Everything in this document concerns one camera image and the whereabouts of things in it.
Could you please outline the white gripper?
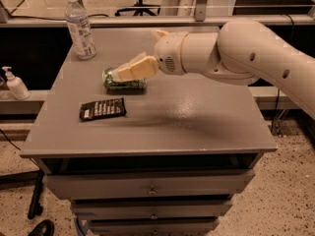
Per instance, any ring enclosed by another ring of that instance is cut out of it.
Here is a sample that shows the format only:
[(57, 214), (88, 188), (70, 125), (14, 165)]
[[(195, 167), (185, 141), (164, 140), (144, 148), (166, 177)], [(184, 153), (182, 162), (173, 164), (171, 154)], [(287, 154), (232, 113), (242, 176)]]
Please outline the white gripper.
[(181, 50), (187, 31), (170, 32), (153, 29), (152, 36), (157, 41), (154, 56), (140, 53), (129, 62), (111, 72), (115, 82), (128, 82), (154, 76), (159, 68), (167, 75), (182, 76), (185, 70), (181, 60)]

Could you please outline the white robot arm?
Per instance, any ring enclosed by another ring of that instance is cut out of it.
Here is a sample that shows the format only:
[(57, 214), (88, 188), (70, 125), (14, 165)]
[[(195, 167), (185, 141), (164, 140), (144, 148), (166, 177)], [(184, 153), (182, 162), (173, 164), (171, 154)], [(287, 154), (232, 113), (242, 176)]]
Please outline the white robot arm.
[(197, 73), (232, 85), (259, 79), (281, 90), (315, 118), (315, 58), (264, 25), (249, 19), (231, 20), (217, 32), (168, 32), (158, 29), (154, 54), (141, 53), (111, 72), (115, 82)]

